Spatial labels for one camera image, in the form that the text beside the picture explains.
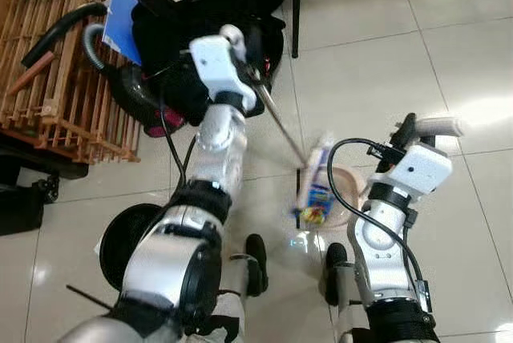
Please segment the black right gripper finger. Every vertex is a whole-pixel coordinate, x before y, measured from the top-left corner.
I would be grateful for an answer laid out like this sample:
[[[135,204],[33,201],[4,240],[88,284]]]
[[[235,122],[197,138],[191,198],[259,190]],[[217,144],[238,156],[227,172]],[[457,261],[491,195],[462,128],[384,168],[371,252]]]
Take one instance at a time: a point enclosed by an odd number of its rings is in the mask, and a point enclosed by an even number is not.
[[[402,123],[399,124],[396,130],[396,148],[407,148],[410,143],[414,143],[420,139],[415,124],[417,123],[417,116],[415,113],[408,113]]]

